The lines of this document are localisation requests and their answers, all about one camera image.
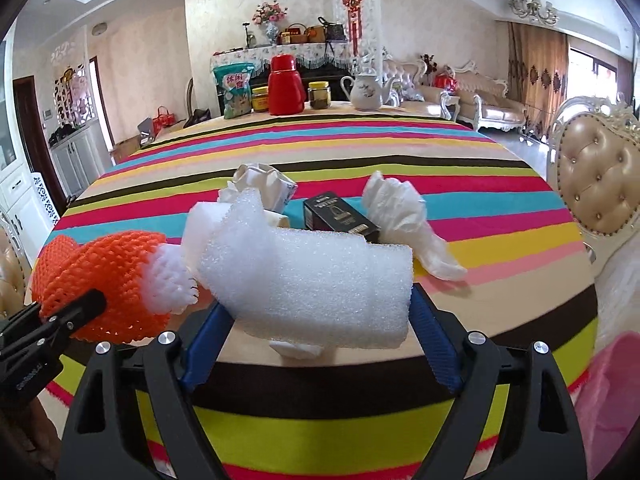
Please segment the white foam fruit net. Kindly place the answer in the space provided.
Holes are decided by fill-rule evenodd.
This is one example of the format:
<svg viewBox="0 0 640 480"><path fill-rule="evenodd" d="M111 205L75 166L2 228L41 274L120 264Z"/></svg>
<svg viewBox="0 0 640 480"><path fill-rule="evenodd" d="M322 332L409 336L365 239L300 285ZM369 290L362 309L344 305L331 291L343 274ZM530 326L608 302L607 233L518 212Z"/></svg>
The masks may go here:
<svg viewBox="0 0 640 480"><path fill-rule="evenodd" d="M159 244L141 266L140 290L146 310L180 314L198 302L198 283L182 258L179 245Z"/></svg>

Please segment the orange foam fruit net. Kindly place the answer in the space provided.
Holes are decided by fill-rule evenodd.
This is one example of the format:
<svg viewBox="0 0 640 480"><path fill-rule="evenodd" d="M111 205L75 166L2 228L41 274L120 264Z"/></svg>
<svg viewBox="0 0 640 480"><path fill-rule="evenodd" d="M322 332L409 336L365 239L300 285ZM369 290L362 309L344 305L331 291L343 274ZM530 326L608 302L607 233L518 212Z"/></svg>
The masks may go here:
<svg viewBox="0 0 640 480"><path fill-rule="evenodd" d="M169 322L168 314L150 312L142 299L142 269L161 244L162 233L124 231L86 244L58 234L42 248L32 272L32 300L40 318L50 318L91 289L105 297L106 308L74 337L129 344L154 337Z"/></svg>

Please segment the white foam sheet roll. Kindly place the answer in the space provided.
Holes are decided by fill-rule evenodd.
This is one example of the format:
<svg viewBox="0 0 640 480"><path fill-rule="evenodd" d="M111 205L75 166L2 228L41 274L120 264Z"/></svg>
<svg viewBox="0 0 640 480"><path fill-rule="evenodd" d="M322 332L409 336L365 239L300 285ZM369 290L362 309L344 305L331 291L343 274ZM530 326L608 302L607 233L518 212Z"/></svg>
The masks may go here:
<svg viewBox="0 0 640 480"><path fill-rule="evenodd" d="M397 348L408 334L412 250L357 234L270 226L255 190L195 204L186 266L244 332L323 347Z"/></svg>

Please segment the large white tissue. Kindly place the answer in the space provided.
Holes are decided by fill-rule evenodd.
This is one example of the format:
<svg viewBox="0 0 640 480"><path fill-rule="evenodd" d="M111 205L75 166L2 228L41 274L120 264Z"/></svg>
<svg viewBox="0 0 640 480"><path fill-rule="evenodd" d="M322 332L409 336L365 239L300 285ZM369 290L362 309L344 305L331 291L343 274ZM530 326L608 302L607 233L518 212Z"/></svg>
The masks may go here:
<svg viewBox="0 0 640 480"><path fill-rule="evenodd" d="M381 242L409 246L421 266L441 281L465 279L468 270L428 223L425 200L409 181L386 178L375 170L364 186L361 203L366 217L380 229Z"/></svg>

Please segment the black small carton box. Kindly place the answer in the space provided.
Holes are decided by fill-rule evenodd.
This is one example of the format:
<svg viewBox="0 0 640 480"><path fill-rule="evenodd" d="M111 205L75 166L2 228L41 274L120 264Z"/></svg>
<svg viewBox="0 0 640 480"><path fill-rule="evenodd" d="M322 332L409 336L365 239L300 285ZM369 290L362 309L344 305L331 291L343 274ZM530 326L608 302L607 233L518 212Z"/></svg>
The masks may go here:
<svg viewBox="0 0 640 480"><path fill-rule="evenodd" d="M304 225L311 231L331 231L380 241L380 228L334 192L324 192L303 202Z"/></svg>

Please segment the white paper cup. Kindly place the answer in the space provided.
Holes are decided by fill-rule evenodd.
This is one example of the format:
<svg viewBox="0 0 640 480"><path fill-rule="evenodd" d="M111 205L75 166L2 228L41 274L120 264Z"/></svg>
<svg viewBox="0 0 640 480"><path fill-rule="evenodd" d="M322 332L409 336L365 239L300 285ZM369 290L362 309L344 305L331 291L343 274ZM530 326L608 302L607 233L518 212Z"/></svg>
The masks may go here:
<svg viewBox="0 0 640 480"><path fill-rule="evenodd" d="M227 186L218 192L217 200L219 203L233 203L246 188L259 192L265 209L282 214L298 184L273 166L250 162L235 170Z"/></svg>

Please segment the pink trash bin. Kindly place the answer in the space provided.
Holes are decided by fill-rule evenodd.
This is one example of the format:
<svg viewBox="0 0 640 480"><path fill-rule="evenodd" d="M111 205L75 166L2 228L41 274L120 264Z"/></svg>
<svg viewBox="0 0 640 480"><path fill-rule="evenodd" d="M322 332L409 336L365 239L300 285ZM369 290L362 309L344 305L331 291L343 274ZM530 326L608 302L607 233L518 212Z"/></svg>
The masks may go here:
<svg viewBox="0 0 640 480"><path fill-rule="evenodd" d="M639 417L639 334L625 332L591 361L575 410L594 479L620 449Z"/></svg>

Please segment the striped colourful tablecloth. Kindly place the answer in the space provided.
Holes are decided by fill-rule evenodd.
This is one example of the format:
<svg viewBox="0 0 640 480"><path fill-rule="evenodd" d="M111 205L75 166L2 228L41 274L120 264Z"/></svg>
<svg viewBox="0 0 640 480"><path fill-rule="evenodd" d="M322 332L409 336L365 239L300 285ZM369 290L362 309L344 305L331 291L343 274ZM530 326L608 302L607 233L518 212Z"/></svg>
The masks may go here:
<svg viewBox="0 0 640 480"><path fill-rule="evenodd" d="M544 341L568 390L582 388L598 303L577 226L526 162L452 122L349 106L214 119L115 166L70 205L55 233L82 244L145 230L178 242L191 207L214 200L246 162L297 183L285 207L294 228L304 200L322 192L358 205L374 172L412 183L468 271L459 284L416 271L436 304L499 344ZM395 350L341 349L299 364L236 331L195 411L231 478L407 479L450 405L414 338Z"/></svg>

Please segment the white cabinet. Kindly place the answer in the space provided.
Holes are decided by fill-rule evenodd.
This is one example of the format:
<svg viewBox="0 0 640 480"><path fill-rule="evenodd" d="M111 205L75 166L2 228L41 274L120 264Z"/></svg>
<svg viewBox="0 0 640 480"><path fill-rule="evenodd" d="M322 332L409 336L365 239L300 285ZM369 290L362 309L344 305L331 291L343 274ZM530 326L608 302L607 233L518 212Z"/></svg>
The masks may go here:
<svg viewBox="0 0 640 480"><path fill-rule="evenodd" d="M53 166L67 197L79 197L113 167L100 123L87 122L73 129L50 148Z"/></svg>

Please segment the cream ornate sofa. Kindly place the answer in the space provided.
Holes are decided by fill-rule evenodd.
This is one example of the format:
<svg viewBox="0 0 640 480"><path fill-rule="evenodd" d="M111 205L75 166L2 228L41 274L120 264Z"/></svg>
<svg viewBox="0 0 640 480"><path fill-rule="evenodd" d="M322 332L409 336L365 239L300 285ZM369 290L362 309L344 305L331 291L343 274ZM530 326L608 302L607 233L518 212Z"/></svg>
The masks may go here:
<svg viewBox="0 0 640 480"><path fill-rule="evenodd" d="M525 126L525 105L509 99L508 84L481 74L474 61L454 69L459 110L457 122L475 131L497 129L509 132Z"/></svg>

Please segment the beige tufted dining chair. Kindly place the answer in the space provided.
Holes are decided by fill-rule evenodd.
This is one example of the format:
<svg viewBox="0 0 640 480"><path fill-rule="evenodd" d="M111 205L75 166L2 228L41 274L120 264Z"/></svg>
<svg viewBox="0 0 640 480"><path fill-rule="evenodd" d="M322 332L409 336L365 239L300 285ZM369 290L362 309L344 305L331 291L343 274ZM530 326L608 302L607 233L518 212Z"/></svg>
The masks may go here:
<svg viewBox="0 0 640 480"><path fill-rule="evenodd" d="M639 119L632 107L576 96L549 133L547 181L582 233L594 275L639 231Z"/></svg>

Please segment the white ceramic teapot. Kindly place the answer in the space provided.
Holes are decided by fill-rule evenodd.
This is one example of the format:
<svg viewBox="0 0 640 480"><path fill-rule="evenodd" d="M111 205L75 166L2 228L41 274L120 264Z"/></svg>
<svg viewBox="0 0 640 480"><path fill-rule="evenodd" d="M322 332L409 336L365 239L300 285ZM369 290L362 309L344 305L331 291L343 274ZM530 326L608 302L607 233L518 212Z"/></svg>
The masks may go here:
<svg viewBox="0 0 640 480"><path fill-rule="evenodd" d="M395 80L395 76L390 77L382 86L378 83L378 77L375 74L359 74L356 78L343 76L341 88L356 110L375 112L390 98L390 90Z"/></svg>

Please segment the yellow lid jar left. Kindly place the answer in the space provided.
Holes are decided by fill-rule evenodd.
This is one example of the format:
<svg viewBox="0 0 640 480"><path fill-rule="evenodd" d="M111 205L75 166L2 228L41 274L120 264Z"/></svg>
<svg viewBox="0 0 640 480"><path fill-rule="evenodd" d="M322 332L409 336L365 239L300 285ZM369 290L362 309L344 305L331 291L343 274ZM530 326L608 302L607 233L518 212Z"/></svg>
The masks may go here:
<svg viewBox="0 0 640 480"><path fill-rule="evenodd" d="M267 113L269 110L269 90L267 86L252 89L252 107L256 113Z"/></svg>

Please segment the green snack bag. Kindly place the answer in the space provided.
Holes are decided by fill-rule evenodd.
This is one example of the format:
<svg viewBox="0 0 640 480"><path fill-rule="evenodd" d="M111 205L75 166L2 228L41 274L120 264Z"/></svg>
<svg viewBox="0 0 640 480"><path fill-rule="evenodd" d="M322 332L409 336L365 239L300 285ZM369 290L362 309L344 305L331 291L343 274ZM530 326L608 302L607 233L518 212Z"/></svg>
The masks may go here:
<svg viewBox="0 0 640 480"><path fill-rule="evenodd" d="M218 89L222 94L222 114L231 119L250 114L253 109L250 78L254 72L252 63L232 63L213 69Z"/></svg>

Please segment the yellow lid jar dark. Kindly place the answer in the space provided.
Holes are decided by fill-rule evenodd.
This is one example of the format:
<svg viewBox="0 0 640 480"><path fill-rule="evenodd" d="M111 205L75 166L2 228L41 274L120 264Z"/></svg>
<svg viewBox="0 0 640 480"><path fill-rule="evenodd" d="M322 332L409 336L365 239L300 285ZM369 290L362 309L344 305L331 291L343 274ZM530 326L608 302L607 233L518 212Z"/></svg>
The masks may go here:
<svg viewBox="0 0 640 480"><path fill-rule="evenodd" d="M325 110L331 106L331 89L327 81L311 81L308 84L308 100L313 110Z"/></svg>

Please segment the red thermos jug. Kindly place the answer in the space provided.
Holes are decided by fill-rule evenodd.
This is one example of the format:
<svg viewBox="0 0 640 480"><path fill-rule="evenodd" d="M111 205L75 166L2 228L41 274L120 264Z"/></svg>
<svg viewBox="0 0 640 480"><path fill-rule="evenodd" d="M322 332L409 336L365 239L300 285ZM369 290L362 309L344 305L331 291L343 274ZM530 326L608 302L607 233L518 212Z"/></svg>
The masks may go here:
<svg viewBox="0 0 640 480"><path fill-rule="evenodd" d="M304 110L306 93L292 54L271 59L268 90L271 115L295 115Z"/></svg>

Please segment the brown patterned curtain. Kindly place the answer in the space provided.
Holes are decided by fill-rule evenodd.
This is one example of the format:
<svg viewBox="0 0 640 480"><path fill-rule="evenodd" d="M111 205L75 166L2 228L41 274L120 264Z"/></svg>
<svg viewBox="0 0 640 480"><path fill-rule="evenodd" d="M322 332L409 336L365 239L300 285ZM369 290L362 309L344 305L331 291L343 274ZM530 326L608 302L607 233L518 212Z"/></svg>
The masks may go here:
<svg viewBox="0 0 640 480"><path fill-rule="evenodd" d="M509 98L524 105L525 128L541 139L566 100L568 36L509 22L508 38Z"/></svg>

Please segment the piano with lace cover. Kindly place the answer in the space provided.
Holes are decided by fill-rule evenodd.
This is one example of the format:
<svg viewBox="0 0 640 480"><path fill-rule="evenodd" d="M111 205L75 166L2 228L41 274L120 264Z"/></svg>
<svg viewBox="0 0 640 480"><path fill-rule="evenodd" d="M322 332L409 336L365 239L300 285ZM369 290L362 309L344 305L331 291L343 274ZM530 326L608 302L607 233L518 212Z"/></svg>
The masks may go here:
<svg viewBox="0 0 640 480"><path fill-rule="evenodd" d="M348 97L341 83L355 62L342 44L285 44L217 54L210 72L219 111L230 119L265 112L295 115L305 108L328 110Z"/></svg>

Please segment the flower vase bouquet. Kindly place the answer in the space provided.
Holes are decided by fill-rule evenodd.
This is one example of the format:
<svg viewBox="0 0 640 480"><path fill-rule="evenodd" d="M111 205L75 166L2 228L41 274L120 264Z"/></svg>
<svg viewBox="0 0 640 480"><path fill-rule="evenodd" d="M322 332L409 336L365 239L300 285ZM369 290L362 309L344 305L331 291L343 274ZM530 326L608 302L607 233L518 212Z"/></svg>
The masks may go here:
<svg viewBox="0 0 640 480"><path fill-rule="evenodd" d="M280 36L279 23L288 15L288 8L281 6L277 0L265 1L258 4L252 16L252 23L259 26L268 39L275 46Z"/></svg>

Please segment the chandelier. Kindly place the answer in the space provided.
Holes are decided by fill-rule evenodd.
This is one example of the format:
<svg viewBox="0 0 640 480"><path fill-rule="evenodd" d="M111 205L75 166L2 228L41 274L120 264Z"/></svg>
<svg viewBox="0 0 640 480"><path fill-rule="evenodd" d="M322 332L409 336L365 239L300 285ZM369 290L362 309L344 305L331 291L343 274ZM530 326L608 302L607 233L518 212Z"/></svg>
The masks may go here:
<svg viewBox="0 0 640 480"><path fill-rule="evenodd" d="M544 26L555 26L559 21L558 10L550 1L508 0L508 6L520 20L529 20Z"/></svg>

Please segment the red chinese knot ornament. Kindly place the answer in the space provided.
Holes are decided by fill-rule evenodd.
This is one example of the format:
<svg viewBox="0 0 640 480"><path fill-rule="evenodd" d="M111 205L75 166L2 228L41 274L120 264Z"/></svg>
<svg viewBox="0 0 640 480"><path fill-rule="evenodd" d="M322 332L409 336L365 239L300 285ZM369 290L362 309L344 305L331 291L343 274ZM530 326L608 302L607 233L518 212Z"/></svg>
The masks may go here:
<svg viewBox="0 0 640 480"><path fill-rule="evenodd" d="M347 10L347 24L349 41L352 44L352 54L359 53L360 40L362 36L361 5L363 0L342 0L343 6Z"/></svg>

